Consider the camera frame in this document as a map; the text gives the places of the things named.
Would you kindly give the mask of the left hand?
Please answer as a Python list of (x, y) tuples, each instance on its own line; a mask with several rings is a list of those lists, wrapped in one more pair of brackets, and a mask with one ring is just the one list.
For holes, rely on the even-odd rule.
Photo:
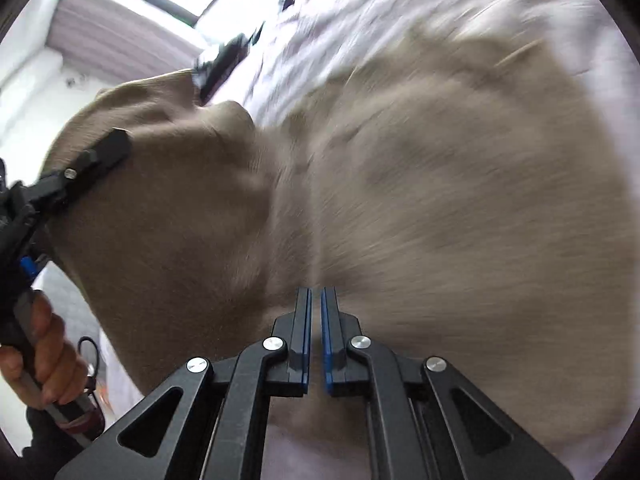
[(47, 296), (36, 290), (32, 302), (32, 334), (35, 344), (35, 381), (41, 392), (30, 391), (22, 379), (23, 356), (9, 346), (1, 347), (1, 374), (18, 398), (30, 408), (64, 405), (84, 392), (88, 364), (65, 335), (65, 323)]

